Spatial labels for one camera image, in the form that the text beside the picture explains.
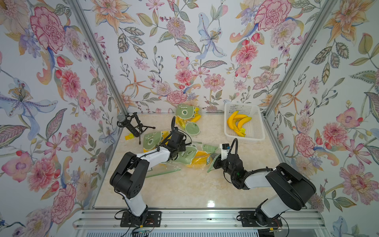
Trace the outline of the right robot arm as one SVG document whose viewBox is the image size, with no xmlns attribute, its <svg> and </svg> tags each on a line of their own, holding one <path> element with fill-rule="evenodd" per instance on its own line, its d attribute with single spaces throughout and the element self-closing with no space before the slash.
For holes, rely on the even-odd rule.
<svg viewBox="0 0 379 237">
<path fill-rule="evenodd" d="M 220 145 L 221 154 L 215 159 L 213 167 L 228 174 L 227 180 L 238 190 L 271 187 L 275 195 L 263 201 L 249 217 L 259 226 L 268 225 L 287 210 L 301 210 L 316 193 L 316 187 L 302 174 L 286 163 L 276 168 L 261 168 L 247 171 L 238 155 L 238 139 L 231 144 Z"/>
</svg>

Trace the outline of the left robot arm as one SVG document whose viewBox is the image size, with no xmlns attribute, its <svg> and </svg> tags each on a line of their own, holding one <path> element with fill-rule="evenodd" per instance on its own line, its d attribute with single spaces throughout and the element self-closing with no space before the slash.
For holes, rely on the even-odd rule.
<svg viewBox="0 0 379 237">
<path fill-rule="evenodd" d="M 110 178 L 114 192 L 122 196 L 129 213 L 141 222 L 147 218 L 149 209 L 140 194 L 148 170 L 177 159 L 179 153 L 191 144 L 186 143 L 189 135 L 182 132 L 175 121 L 173 117 L 170 133 L 152 151 L 143 154 L 125 153 Z"/>
</svg>

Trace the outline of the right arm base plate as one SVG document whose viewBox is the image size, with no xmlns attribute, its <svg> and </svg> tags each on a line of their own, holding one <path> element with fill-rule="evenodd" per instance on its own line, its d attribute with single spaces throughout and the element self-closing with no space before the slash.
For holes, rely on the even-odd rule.
<svg viewBox="0 0 379 237">
<path fill-rule="evenodd" d="M 240 221 L 243 227 L 280 228 L 283 224 L 278 218 L 279 215 L 276 215 L 275 218 L 269 218 L 259 209 L 258 211 L 240 211 L 236 220 Z"/>
</svg>

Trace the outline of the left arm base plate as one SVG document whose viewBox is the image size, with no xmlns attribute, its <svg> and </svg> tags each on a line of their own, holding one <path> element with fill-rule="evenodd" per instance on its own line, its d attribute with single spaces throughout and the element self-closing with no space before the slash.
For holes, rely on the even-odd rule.
<svg viewBox="0 0 379 237">
<path fill-rule="evenodd" d="M 161 211 L 150 211 L 146 208 L 141 216 L 136 216 L 131 211 L 125 209 L 122 211 L 120 226 L 126 227 L 160 227 L 162 221 Z"/>
</svg>

